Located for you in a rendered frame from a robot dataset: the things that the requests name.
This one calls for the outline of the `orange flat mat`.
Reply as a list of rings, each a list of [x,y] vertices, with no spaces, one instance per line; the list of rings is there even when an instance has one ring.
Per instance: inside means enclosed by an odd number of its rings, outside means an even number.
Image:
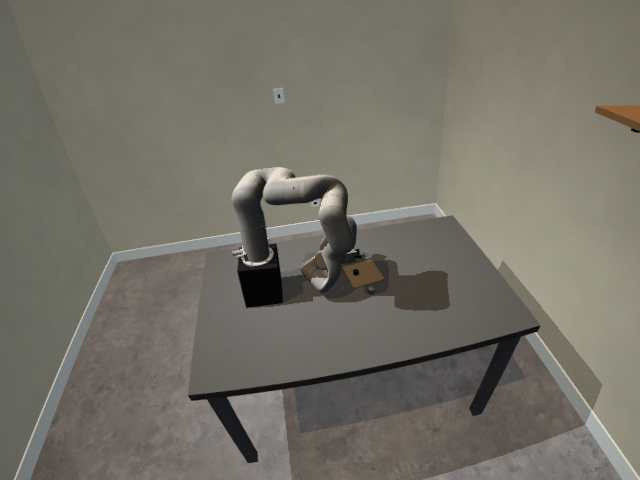
[[[384,277],[372,260],[342,267],[353,288],[362,287],[379,281]],[[358,269],[359,275],[354,276],[353,270]]]

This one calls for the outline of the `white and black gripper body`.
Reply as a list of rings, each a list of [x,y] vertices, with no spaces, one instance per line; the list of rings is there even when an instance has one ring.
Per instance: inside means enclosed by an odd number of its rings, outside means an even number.
[[[354,259],[354,256],[357,255],[357,251],[350,251],[349,253],[345,254],[345,261],[342,264],[349,264],[349,263],[354,263],[356,262],[356,259]]]

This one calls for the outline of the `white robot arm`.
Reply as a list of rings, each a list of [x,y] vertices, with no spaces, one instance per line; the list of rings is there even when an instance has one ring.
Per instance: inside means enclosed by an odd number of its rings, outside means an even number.
[[[267,265],[274,258],[260,204],[262,196],[271,205],[322,199],[319,220],[325,237],[320,243],[320,251],[302,265],[301,273],[319,292],[327,292],[340,276],[345,254],[356,244],[357,226],[354,219],[346,215],[348,193],[344,184],[329,175],[296,178],[292,171],[280,167],[245,174],[232,194],[244,247],[232,254],[249,267]]]

